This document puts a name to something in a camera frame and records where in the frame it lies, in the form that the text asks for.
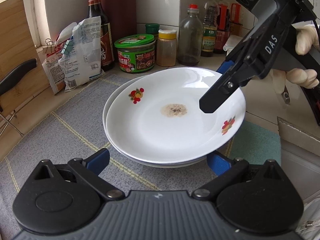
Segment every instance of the dark green lid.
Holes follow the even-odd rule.
[[[160,24],[158,23],[147,23],[146,24],[146,33],[158,34]]]
[[[115,42],[116,48],[128,48],[145,45],[154,41],[152,34],[135,34],[121,38]]]

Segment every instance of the plate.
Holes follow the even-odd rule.
[[[131,84],[133,84],[134,82],[136,82],[137,80],[141,79],[143,77],[137,77],[135,79],[132,79],[132,80],[129,80],[128,82],[126,82],[125,84],[121,85],[120,87],[118,87],[111,95],[110,97],[108,98],[106,104],[104,105],[104,108],[103,108],[103,113],[102,113],[102,123],[103,123],[103,128],[104,128],[104,132],[107,136],[107,138],[109,139],[109,133],[108,133],[108,130],[107,130],[107,127],[106,127],[106,119],[107,119],[107,113],[109,111],[109,108],[111,106],[111,104],[113,103],[113,101],[116,99],[116,97],[118,95],[120,95],[120,93],[125,89],[127,88],[128,86],[130,86]],[[116,147],[116,146],[113,146],[118,152],[121,153],[121,151]],[[191,162],[184,162],[184,163],[179,163],[179,164],[171,164],[171,165],[159,165],[159,164],[152,164],[152,163],[145,163],[145,162],[142,162],[142,161],[139,161],[139,160],[136,160],[130,156],[127,156],[126,154],[124,153],[121,153],[122,155],[124,155],[125,157],[129,158],[130,160],[132,161],[135,161],[137,163],[140,163],[140,164],[143,164],[143,165],[147,165],[147,166],[151,166],[151,167],[156,167],[156,168],[180,168],[180,167],[185,167],[185,166],[189,166],[189,165],[193,165],[193,164],[196,164],[200,161],[203,161],[205,159],[205,157],[201,157],[201,158],[198,158],[196,160],[192,160]]]
[[[214,113],[200,110],[199,99],[220,76],[182,67],[137,80],[110,106],[109,141],[135,160],[161,165],[189,162],[218,149],[240,128],[245,115],[240,89]]]

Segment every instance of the brown powder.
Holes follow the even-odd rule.
[[[182,117],[187,113],[186,106],[181,104],[168,104],[161,108],[161,114],[166,117]]]

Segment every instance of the gloved hand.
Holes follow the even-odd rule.
[[[312,45],[320,50],[318,34],[314,26],[307,25],[299,28],[298,31],[296,52],[299,55],[307,54]],[[319,80],[316,78],[317,72],[313,69],[294,68],[289,72],[272,69],[271,71],[273,88],[277,94],[284,92],[286,79],[293,84],[298,84],[308,89],[314,88],[319,84]]]

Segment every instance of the wooden cutting board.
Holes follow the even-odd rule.
[[[23,0],[0,3],[0,80],[21,63],[33,58],[37,60],[37,67],[13,89],[0,96],[2,115],[7,116],[32,95],[47,88],[49,81],[31,38]]]

